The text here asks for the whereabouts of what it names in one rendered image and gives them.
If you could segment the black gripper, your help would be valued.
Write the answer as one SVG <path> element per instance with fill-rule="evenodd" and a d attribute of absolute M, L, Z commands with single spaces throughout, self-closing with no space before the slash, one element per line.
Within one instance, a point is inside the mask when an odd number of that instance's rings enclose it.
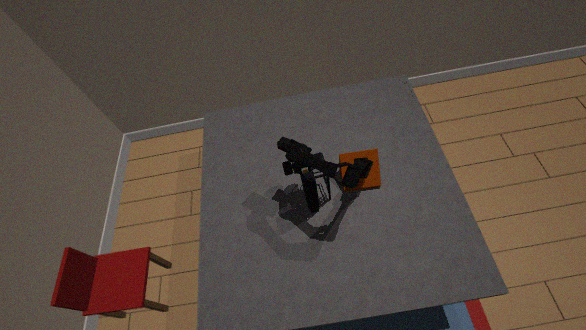
<path fill-rule="evenodd" d="M 316 153 L 314 155 L 324 160 L 323 154 L 321 152 Z M 295 174 L 303 174 L 302 170 L 301 170 L 302 168 L 308 167 L 308 172 L 311 172 L 312 170 L 315 169 L 315 168 L 313 168 L 303 162 L 293 162 L 291 165 L 291 162 L 286 161 L 286 162 L 283 162 L 282 165 L 283 165 L 284 173 L 286 176 L 293 174 L 293 170 L 294 170 Z"/>

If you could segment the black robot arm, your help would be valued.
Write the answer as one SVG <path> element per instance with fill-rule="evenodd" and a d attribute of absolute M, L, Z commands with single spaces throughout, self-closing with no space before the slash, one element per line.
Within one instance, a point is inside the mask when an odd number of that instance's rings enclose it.
<path fill-rule="evenodd" d="M 312 149 L 307 147 L 305 144 L 299 143 L 293 139 L 290 140 L 285 137 L 282 137 L 277 142 L 277 146 L 278 149 L 286 152 L 285 156 L 289 162 L 303 162 L 325 173 L 325 176 L 335 179 L 339 185 L 351 189 L 357 187 L 360 178 L 367 179 L 373 165 L 373 161 L 368 160 L 368 158 L 356 158 L 356 160 L 354 159 L 354 164 L 347 162 L 338 164 L 327 162 L 311 154 L 310 152 Z M 334 176 L 336 174 L 337 168 L 344 166 L 348 167 L 342 182 L 340 182 Z"/>

